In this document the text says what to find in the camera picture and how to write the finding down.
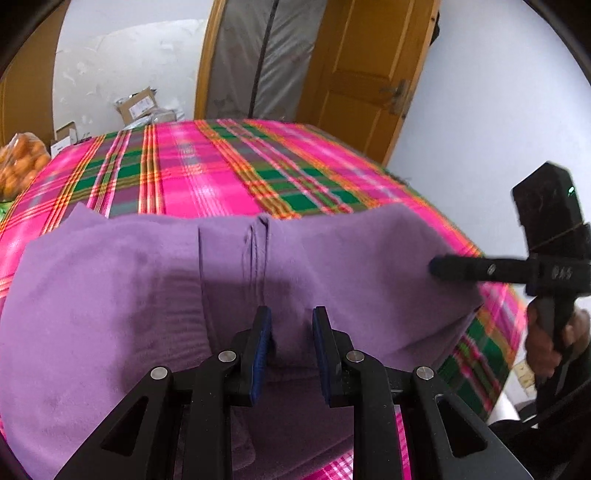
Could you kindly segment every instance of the wooden door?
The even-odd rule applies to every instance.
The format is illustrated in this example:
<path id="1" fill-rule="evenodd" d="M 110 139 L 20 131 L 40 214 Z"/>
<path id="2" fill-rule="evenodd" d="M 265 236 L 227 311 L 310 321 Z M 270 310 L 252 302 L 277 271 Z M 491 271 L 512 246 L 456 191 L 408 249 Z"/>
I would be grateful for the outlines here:
<path id="1" fill-rule="evenodd" d="M 37 27 L 0 81 L 0 147 L 18 132 L 31 132 L 46 145 L 54 138 L 53 69 L 69 5 L 63 1 Z"/>
<path id="2" fill-rule="evenodd" d="M 433 35 L 440 0 L 328 0 L 297 121 L 386 165 Z"/>

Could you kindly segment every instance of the door latch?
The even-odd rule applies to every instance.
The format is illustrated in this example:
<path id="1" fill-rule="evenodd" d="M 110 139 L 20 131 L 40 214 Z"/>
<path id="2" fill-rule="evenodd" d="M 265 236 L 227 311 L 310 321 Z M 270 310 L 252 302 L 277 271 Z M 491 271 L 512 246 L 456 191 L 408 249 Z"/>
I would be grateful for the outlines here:
<path id="1" fill-rule="evenodd" d="M 380 88 L 380 93 L 390 93 L 390 107 L 388 111 L 391 115 L 401 115 L 402 109 L 404 107 L 404 99 L 406 98 L 408 87 L 410 86 L 410 82 L 408 80 L 402 79 L 398 86 L 385 86 Z"/>

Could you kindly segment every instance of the purple fleece cloth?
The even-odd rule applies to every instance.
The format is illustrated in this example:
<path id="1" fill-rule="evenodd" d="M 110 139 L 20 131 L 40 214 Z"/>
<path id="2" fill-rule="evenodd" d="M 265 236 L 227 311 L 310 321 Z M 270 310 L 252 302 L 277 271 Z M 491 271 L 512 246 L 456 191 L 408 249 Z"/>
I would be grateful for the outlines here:
<path id="1" fill-rule="evenodd" d="M 437 367 L 480 305 L 440 283 L 450 252 L 403 205 L 282 222 L 107 220 L 76 206 L 27 246 L 0 319 L 0 414 L 33 480 L 49 480 L 154 365 L 198 365 L 272 310 L 276 355 L 255 408 L 232 411 L 235 478 L 295 479 L 352 447 L 324 404 L 311 310 L 385 365 Z"/>

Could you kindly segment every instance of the finger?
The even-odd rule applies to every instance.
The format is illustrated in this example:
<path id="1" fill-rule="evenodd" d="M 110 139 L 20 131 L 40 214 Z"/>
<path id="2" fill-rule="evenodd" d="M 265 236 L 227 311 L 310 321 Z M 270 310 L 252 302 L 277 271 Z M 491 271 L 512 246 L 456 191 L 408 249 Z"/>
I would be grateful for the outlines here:
<path id="1" fill-rule="evenodd" d="M 574 342 L 576 342 L 583 335 L 589 333 L 589 312 L 575 307 L 573 316 L 570 318 L 568 325 L 572 326 L 574 334 Z"/>
<path id="2" fill-rule="evenodd" d="M 552 377 L 554 375 L 554 368 L 551 365 L 544 365 L 529 356 L 525 359 L 530 366 L 531 371 L 538 377 Z"/>
<path id="3" fill-rule="evenodd" d="M 529 328 L 527 338 L 525 339 L 526 350 L 536 350 L 539 352 L 549 353 L 554 350 L 554 342 L 550 335 L 542 330 L 537 325 L 532 325 Z"/>
<path id="4" fill-rule="evenodd" d="M 527 324 L 535 325 L 538 322 L 538 308 L 535 304 L 535 300 L 531 301 L 527 306 Z"/>
<path id="5" fill-rule="evenodd" d="M 572 325 L 564 327 L 564 330 L 562 331 L 562 341 L 564 342 L 564 346 L 571 346 L 575 343 L 576 335 Z"/>
<path id="6" fill-rule="evenodd" d="M 526 360 L 536 375 L 551 377 L 554 374 L 554 369 L 560 365 L 562 356 L 558 352 L 546 356 L 528 354 Z"/>

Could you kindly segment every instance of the gray wardrobe cover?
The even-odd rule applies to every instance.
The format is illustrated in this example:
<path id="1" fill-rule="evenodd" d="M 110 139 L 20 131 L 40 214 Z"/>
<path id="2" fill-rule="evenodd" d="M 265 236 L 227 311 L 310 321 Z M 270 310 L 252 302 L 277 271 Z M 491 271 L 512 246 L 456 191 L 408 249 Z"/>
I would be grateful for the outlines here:
<path id="1" fill-rule="evenodd" d="M 207 118 L 247 118 L 273 0 L 228 0 L 217 39 Z M 291 122 L 326 0 L 280 0 L 256 95 L 254 118 Z"/>

